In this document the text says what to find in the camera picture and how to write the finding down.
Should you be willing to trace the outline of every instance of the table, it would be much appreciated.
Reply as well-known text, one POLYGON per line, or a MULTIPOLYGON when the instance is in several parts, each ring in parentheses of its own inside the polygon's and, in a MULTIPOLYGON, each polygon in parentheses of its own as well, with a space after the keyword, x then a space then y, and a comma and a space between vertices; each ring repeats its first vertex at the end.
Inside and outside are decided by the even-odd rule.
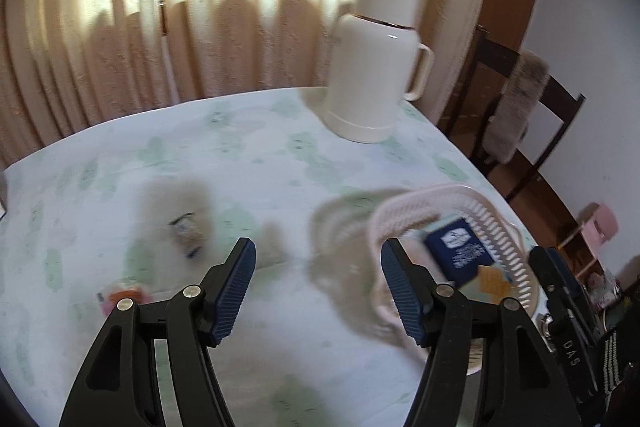
MULTIPOLYGON (((323 97, 307 87, 183 103, 102 123, 7 169, 0 367, 39 425, 58 425, 104 320, 103 286, 131 278, 167 298, 241 236, 256 244, 257 269, 234 331, 211 351, 236 425, 402 424, 422 367, 370 307, 367 217, 393 194, 455 181, 522 224, 410 104, 393 137, 357 144, 324 127, 323 97), (185 212, 209 237, 193 260, 167 226, 185 212)), ((179 425, 166 344, 156 351, 167 425, 179 425)))

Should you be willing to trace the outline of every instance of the ribbed blue pad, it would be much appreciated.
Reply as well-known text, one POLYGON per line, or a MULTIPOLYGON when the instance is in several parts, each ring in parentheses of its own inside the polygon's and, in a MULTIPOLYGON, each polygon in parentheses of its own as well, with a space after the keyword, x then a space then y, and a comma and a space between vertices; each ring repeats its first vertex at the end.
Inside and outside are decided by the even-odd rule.
POLYGON ((231 333, 254 269, 255 248, 250 248, 242 252, 238 263, 226 281, 226 286, 222 290, 218 302, 216 302, 216 325, 211 331, 211 336, 216 344, 219 344, 231 333))
POLYGON ((421 346, 426 341, 426 332, 422 327, 420 301, 393 250, 386 243, 382 245, 381 258, 382 271, 396 303, 404 331, 415 339, 416 344, 421 346))

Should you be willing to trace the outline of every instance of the chair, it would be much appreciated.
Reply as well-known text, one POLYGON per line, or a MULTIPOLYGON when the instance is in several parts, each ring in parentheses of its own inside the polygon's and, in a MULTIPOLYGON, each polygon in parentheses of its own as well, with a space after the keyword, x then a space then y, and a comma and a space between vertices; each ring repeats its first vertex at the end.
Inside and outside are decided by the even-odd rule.
POLYGON ((578 234, 582 236, 592 259, 575 275, 576 279, 580 279, 580 277, 587 273, 591 266, 598 260, 600 247, 607 241, 610 241, 617 233, 618 220, 613 210, 606 204, 599 204, 593 211, 593 214, 591 214, 591 217, 578 226, 577 229, 570 233, 569 236, 558 245, 558 250, 561 250, 578 234))
MULTIPOLYGON (((471 87, 471 81, 478 69, 478 64, 482 63, 505 78, 509 78, 511 76, 511 71, 513 71, 513 68, 516 65, 518 57, 520 56, 518 52, 489 40, 488 31, 485 28, 482 28, 482 26, 477 26, 476 31, 479 34, 476 50, 463 81, 462 89, 460 90, 460 97, 453 108, 451 118, 445 129, 445 135, 448 138, 453 131, 456 120, 460 116, 466 96, 468 95, 471 87)), ((492 169, 497 165, 497 162, 482 149, 482 138, 491 117, 495 114, 500 98, 501 95, 495 97, 487 106, 484 115, 482 115, 480 129, 476 136, 473 152, 470 156, 471 162, 479 169, 479 171, 482 172, 482 174, 484 174, 484 176, 488 176, 492 169)), ((529 168, 529 170, 527 170, 522 179, 520 179, 513 190, 507 195, 505 198, 507 201, 513 200, 513 198, 516 197, 516 195, 538 173, 542 164, 556 148, 558 142, 562 139, 562 136, 564 136, 564 133, 566 133, 567 129, 569 129, 569 126, 574 121, 575 115, 584 103, 584 96, 580 94, 578 98, 572 97, 572 95, 564 89, 564 87, 562 87, 555 78, 550 77, 542 97, 540 98, 540 103, 556 115, 556 117, 562 121, 562 125, 540 157, 529 168)))

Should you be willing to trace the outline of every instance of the gray fuzzy cloth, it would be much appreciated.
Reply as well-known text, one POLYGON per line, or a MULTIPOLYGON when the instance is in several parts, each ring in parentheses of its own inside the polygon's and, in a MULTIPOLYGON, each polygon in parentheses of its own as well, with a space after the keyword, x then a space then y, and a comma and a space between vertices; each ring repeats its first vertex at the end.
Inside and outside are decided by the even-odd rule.
POLYGON ((482 138, 482 148, 498 162, 508 163, 513 158, 548 81, 549 65, 531 52, 522 52, 482 138))

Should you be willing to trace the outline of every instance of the white wall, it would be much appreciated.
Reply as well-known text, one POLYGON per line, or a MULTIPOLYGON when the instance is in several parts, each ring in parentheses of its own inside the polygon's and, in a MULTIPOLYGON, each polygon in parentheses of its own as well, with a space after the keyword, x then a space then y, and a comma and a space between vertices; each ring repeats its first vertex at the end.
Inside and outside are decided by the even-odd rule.
MULTIPOLYGON (((620 232, 602 260, 623 283, 635 280, 623 268, 640 255, 640 0, 537 0, 522 48, 586 97, 542 175, 574 216, 591 201, 613 208, 620 232)), ((536 108, 521 147, 529 160, 558 126, 536 108)))

